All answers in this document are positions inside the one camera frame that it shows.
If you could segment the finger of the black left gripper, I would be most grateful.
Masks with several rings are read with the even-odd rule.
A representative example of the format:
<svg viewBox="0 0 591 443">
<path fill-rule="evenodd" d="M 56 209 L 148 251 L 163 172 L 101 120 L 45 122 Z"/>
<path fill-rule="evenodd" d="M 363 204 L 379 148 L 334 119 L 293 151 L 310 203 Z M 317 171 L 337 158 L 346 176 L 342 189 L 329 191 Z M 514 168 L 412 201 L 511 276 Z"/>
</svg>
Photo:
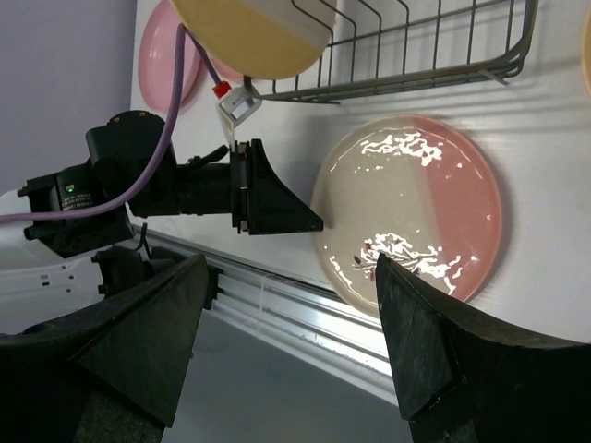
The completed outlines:
<svg viewBox="0 0 591 443">
<path fill-rule="evenodd" d="M 314 233 L 324 227 L 274 172 L 258 138 L 236 142 L 230 152 L 230 203 L 239 233 Z"/>
</svg>

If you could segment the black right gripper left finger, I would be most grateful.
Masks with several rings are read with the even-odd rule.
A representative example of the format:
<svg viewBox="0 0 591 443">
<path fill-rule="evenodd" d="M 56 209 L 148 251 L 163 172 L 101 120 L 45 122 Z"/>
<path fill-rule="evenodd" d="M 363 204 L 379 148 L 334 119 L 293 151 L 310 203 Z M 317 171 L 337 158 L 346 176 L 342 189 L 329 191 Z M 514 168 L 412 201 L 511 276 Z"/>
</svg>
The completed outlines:
<svg viewBox="0 0 591 443">
<path fill-rule="evenodd" d="M 1 337 L 4 429 L 172 426 L 202 309 L 202 255 L 72 314 Z"/>
</svg>

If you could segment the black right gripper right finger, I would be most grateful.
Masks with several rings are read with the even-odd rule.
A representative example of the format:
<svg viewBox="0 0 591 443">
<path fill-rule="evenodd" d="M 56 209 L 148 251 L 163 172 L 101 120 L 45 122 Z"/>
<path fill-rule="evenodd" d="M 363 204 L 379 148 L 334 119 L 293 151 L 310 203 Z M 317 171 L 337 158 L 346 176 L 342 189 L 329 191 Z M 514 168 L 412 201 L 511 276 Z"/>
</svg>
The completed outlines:
<svg viewBox="0 0 591 443">
<path fill-rule="evenodd" d="M 525 329 L 461 302 L 380 255 L 376 288 L 401 416 L 416 420 L 459 388 L 486 405 L 520 395 L 583 406 L 590 346 Z"/>
</svg>

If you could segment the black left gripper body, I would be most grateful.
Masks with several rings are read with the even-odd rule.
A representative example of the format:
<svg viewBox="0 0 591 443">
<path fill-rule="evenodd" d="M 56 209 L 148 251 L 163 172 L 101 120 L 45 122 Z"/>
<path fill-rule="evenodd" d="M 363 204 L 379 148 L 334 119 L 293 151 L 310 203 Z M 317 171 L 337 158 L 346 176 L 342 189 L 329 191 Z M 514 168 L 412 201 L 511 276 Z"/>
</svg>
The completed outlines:
<svg viewBox="0 0 591 443">
<path fill-rule="evenodd" d="M 176 167 L 174 189 L 179 214 L 231 212 L 230 163 L 221 162 L 229 152 L 228 147 L 219 147 Z"/>
</svg>

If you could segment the solid pink plate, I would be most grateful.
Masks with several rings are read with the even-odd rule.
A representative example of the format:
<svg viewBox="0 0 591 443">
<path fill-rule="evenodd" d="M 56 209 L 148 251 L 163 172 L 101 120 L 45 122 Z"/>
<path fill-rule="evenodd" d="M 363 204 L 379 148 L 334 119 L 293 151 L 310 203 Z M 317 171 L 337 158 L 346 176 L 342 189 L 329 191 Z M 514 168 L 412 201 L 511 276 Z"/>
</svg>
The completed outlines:
<svg viewBox="0 0 591 443">
<path fill-rule="evenodd" d="M 139 90 L 153 110 L 167 113 L 174 73 L 176 31 L 180 18 L 169 1 L 160 1 L 151 12 L 139 43 Z M 197 90 L 201 57 L 185 37 L 184 71 L 180 105 L 186 105 Z"/>
</svg>

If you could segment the cream and yellow plate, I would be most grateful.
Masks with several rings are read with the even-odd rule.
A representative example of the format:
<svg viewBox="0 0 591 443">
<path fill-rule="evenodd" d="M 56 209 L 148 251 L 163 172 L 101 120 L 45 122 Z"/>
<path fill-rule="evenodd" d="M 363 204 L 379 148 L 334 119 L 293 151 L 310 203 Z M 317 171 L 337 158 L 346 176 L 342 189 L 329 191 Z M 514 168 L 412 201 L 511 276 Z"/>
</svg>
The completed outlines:
<svg viewBox="0 0 591 443">
<path fill-rule="evenodd" d="M 214 58 L 250 78 L 295 77 L 322 56 L 336 20 L 335 1 L 193 0 L 172 3 Z"/>
</svg>

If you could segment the orange round plate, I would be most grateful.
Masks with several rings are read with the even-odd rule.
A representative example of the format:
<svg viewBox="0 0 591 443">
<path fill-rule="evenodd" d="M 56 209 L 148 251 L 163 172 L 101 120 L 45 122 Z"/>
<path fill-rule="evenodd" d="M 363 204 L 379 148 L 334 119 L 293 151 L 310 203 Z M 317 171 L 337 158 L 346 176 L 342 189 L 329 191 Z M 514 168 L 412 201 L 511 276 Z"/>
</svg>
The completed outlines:
<svg viewBox="0 0 591 443">
<path fill-rule="evenodd" d="M 587 9 L 581 34 L 581 73 L 588 95 L 591 95 L 591 8 Z"/>
</svg>

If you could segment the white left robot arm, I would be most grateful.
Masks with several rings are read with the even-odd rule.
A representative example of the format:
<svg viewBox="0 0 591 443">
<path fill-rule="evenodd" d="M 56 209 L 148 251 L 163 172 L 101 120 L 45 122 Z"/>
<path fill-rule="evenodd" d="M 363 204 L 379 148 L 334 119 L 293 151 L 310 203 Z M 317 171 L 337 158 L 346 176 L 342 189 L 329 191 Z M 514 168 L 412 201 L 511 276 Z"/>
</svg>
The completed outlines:
<svg viewBox="0 0 591 443">
<path fill-rule="evenodd" d="M 133 248 L 131 216 L 227 214 L 240 233 L 319 232 L 322 218 L 272 170 L 259 139 L 178 164 L 116 205 L 167 146 L 163 119 L 113 117 L 86 135 L 82 164 L 1 198 L 1 438 L 157 440 L 175 419 L 217 277 L 202 255 Z"/>
</svg>

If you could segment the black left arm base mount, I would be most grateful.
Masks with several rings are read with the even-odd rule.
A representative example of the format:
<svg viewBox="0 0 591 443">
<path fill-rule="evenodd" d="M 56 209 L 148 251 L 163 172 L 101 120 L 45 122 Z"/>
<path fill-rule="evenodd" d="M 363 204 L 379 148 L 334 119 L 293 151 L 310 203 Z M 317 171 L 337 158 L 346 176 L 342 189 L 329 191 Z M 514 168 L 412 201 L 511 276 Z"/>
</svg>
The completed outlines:
<svg viewBox="0 0 591 443">
<path fill-rule="evenodd" d="M 99 293 L 110 297 L 133 288 L 155 275 L 164 272 L 185 258 L 163 247 L 149 246 L 147 240 L 148 224 L 141 226 L 138 245 L 127 248 L 114 245 L 99 251 L 91 259 L 100 266 L 103 283 Z"/>
</svg>

